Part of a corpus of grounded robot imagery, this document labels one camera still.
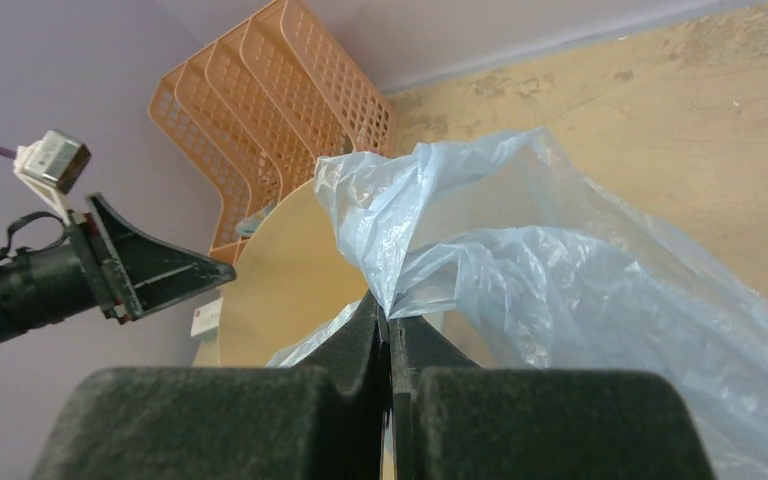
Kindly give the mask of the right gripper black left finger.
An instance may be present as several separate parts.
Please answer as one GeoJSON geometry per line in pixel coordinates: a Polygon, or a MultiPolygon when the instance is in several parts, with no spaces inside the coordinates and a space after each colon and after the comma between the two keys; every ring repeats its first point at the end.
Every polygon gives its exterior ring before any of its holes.
{"type": "Polygon", "coordinates": [[[72,392],[35,479],[377,479],[380,322],[372,295],[285,368],[120,367],[72,392]]]}

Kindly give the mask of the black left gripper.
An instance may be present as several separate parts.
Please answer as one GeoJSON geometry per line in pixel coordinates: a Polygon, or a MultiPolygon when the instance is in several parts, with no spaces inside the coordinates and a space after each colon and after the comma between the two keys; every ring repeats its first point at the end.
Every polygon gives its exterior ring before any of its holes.
{"type": "Polygon", "coordinates": [[[89,212],[67,212],[66,232],[105,318],[123,325],[236,279],[231,264],[137,229],[101,194],[86,200],[89,212]]]}

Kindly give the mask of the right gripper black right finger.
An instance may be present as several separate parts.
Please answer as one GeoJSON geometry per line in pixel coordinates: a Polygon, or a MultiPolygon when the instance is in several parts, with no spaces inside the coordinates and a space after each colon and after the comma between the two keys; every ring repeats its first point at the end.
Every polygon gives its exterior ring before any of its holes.
{"type": "Polygon", "coordinates": [[[400,479],[710,479],[689,410],[642,371],[485,369],[420,317],[388,327],[400,479]]]}

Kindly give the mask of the beige plastic trash bin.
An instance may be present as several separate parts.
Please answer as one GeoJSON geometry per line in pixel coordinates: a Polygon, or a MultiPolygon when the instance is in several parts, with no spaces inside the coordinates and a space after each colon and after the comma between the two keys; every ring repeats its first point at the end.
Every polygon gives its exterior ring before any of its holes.
{"type": "Polygon", "coordinates": [[[284,366],[334,331],[368,290],[338,252],[333,227],[306,182],[283,199],[245,241],[237,278],[221,289],[218,327],[196,367],[284,366]]]}

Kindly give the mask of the light blue plastic trash bag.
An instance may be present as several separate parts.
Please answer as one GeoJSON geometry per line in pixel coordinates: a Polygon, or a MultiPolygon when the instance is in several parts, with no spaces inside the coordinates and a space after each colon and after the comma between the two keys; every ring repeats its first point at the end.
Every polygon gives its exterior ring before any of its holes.
{"type": "Polygon", "coordinates": [[[628,370],[685,402],[714,475],[768,479],[768,301],[584,177],[546,129],[321,158],[314,194],[388,327],[420,317],[485,369],[628,370]]]}

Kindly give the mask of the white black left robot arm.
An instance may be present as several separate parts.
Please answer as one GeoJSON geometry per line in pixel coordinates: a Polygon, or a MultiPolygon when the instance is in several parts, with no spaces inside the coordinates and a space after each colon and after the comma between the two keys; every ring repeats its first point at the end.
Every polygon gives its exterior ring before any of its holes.
{"type": "Polygon", "coordinates": [[[101,194],[86,200],[48,246],[0,249],[0,344],[94,308],[134,322],[235,280],[231,264],[139,230],[101,194]]]}

